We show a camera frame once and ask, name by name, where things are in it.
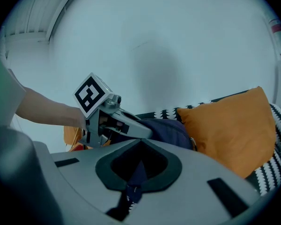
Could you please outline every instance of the black and white patterned fabric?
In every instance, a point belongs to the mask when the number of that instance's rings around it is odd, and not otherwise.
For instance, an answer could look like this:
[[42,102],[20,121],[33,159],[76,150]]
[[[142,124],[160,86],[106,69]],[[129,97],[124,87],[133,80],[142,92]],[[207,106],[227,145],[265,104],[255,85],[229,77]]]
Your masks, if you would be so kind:
[[[215,103],[223,98],[226,97],[210,100],[205,103],[199,103],[197,105],[188,105],[183,108],[194,108],[201,104]],[[281,184],[281,108],[275,104],[270,104],[270,106],[276,123],[276,143],[274,154],[267,163],[264,163],[246,178],[246,180],[249,181],[261,195],[265,195],[267,192]],[[139,114],[137,116],[141,119],[174,119],[182,122],[181,117],[177,113],[178,108],[179,107],[157,112],[149,112]]]

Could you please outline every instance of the pillow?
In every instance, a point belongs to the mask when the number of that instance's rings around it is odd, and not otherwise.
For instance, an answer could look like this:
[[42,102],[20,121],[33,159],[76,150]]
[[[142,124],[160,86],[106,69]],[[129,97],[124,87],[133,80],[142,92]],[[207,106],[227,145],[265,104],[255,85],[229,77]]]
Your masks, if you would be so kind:
[[242,178],[273,155],[275,121],[261,87],[177,112],[198,151]]

